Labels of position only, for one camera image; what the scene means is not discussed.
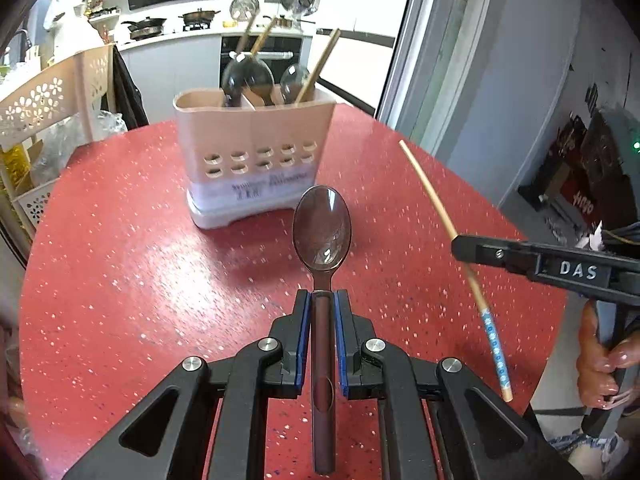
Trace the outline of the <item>person right hand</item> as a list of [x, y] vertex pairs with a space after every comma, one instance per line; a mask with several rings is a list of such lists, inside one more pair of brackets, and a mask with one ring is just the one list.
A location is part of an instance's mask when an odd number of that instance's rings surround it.
[[612, 376], [614, 370], [626, 370], [639, 364], [639, 333], [634, 332], [608, 351], [600, 344], [597, 329], [594, 301], [588, 300], [582, 309], [578, 332], [577, 388], [580, 400], [587, 408], [606, 410], [605, 398], [618, 393], [618, 385]]

